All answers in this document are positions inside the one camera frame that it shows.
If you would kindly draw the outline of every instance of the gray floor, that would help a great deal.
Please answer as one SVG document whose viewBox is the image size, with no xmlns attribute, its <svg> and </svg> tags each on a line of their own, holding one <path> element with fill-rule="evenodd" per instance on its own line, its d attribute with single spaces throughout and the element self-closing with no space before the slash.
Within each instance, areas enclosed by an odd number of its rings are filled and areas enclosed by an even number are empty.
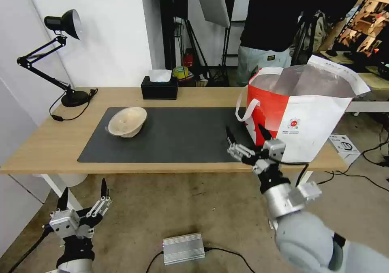
<svg viewBox="0 0 389 273">
<path fill-rule="evenodd" d="M 364 150 L 378 144 L 380 126 L 367 115 L 347 114 L 336 128 Z M 379 151 L 369 154 L 379 161 Z M 369 176 L 389 188 L 389 168 L 359 158 L 350 174 Z M 72 188 L 84 206 L 99 196 L 103 175 L 90 175 Z M 322 181 L 326 173 L 314 173 Z M 259 182 L 252 174 L 153 174 L 106 175 L 113 203 L 94 237 L 96 273 L 145 272 L 151 258 L 161 250 L 162 239 L 201 232 L 206 245 L 242 253 L 256 272 L 296 272 L 274 245 L 265 214 Z M 389 256 L 389 193 L 363 178 L 336 176 L 321 186 L 323 195 L 309 205 L 332 229 L 348 239 L 362 242 Z M 41 225 L 55 209 L 57 197 L 47 202 L 0 259 L 6 272 L 41 234 Z M 50 235 L 15 272 L 43 273 L 55 268 L 62 253 L 56 235 Z M 209 252 L 205 259 L 165 267 L 156 260 L 152 272 L 249 272 L 238 258 Z"/>
</svg>

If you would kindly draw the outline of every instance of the light pants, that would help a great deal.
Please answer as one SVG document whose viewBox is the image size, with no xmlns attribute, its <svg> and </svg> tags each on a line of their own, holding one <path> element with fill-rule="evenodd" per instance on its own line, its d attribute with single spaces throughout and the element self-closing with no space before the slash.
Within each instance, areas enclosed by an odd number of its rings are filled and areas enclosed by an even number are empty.
<svg viewBox="0 0 389 273">
<path fill-rule="evenodd" d="M 275 52 L 239 46 L 236 83 L 245 86 L 254 71 L 257 72 L 262 67 L 289 67 L 291 60 L 289 48 L 283 52 Z"/>
</svg>

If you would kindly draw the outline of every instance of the yellow tape roll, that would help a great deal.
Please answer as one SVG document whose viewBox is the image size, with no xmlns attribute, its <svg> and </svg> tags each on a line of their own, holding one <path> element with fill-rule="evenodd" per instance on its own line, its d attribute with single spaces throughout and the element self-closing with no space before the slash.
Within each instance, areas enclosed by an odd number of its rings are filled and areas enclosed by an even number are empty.
<svg viewBox="0 0 389 273">
<path fill-rule="evenodd" d="M 177 79 L 182 80 L 188 77 L 189 71 L 187 67 L 178 66 L 175 69 L 173 69 L 173 76 L 175 76 Z"/>
</svg>

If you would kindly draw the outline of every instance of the lamp base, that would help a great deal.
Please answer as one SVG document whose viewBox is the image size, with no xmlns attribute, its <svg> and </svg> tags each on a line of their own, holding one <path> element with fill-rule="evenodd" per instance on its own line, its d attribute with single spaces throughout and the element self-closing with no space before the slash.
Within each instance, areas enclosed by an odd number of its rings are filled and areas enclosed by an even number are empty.
<svg viewBox="0 0 389 273">
<path fill-rule="evenodd" d="M 88 102 L 88 93 L 82 90 L 76 90 L 74 92 L 66 92 L 61 98 L 61 102 L 65 107 L 77 107 Z"/>
</svg>

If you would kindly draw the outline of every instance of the white bowl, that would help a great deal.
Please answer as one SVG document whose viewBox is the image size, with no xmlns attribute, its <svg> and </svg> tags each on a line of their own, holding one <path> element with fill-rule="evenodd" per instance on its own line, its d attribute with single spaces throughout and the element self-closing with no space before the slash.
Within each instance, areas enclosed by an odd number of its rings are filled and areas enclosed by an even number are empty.
<svg viewBox="0 0 389 273">
<path fill-rule="evenodd" d="M 117 112 L 106 130 L 113 136 L 134 137 L 146 121 L 147 112 L 141 107 L 129 107 Z"/>
</svg>

